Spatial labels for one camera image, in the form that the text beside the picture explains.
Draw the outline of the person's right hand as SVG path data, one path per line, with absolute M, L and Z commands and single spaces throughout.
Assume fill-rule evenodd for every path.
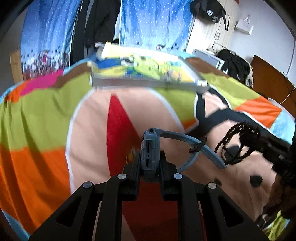
M 287 183 L 277 174 L 263 212 L 273 216 L 279 211 L 284 218 L 295 219 L 295 185 Z

